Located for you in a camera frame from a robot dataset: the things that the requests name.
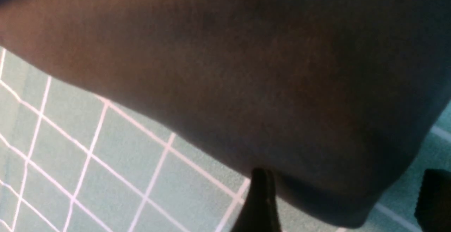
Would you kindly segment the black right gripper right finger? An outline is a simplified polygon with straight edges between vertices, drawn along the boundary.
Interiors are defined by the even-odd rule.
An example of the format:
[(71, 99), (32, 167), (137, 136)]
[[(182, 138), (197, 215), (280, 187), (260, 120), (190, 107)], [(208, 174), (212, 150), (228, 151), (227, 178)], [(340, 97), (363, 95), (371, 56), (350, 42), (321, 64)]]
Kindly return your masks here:
[(451, 230), (451, 173), (426, 169), (414, 216), (424, 232)]

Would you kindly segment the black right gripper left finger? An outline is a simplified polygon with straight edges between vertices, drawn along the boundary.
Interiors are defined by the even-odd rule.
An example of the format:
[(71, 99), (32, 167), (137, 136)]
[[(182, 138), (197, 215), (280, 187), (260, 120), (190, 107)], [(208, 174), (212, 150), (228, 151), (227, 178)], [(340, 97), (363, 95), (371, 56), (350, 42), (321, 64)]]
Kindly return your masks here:
[(281, 232), (274, 177), (269, 170), (252, 171), (250, 188), (232, 232)]

